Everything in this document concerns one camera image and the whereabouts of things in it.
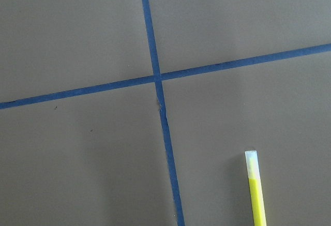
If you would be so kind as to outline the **yellow highlighter pen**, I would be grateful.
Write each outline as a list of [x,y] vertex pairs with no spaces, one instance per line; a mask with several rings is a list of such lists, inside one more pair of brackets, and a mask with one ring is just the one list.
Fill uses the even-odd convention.
[[253,222],[255,226],[267,226],[257,151],[245,151],[245,159],[251,197]]

